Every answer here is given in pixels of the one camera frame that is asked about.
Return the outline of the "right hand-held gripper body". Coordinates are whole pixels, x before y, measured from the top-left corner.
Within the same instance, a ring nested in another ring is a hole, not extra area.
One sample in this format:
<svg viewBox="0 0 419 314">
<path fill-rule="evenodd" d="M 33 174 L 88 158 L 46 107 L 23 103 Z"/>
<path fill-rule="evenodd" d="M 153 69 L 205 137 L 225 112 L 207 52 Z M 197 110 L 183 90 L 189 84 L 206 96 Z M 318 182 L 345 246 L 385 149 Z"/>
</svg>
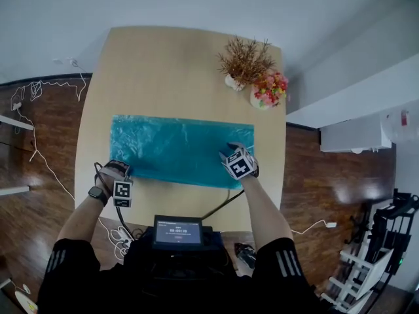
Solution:
<svg viewBox="0 0 419 314">
<path fill-rule="evenodd" d="M 226 155 L 227 161 L 221 162 L 228 174 L 235 180 L 241 180 L 249 175 L 258 178 L 259 164 L 246 147 L 241 143 L 240 148 L 232 151 L 230 156 Z"/>
</svg>

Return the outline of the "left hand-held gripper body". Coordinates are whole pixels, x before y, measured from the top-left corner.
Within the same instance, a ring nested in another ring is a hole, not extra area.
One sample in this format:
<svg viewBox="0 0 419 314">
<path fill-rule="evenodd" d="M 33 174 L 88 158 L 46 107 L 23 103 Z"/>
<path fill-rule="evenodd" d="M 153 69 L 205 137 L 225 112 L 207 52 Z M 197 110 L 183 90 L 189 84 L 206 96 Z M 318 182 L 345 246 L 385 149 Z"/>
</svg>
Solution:
<svg viewBox="0 0 419 314">
<path fill-rule="evenodd" d="M 113 179 L 112 188 L 103 181 L 104 175 Z M 104 166 L 97 163 L 97 178 L 100 178 L 106 192 L 112 197 L 115 207 L 131 207 L 133 181 L 128 164 L 119 160 L 110 160 Z"/>
</svg>

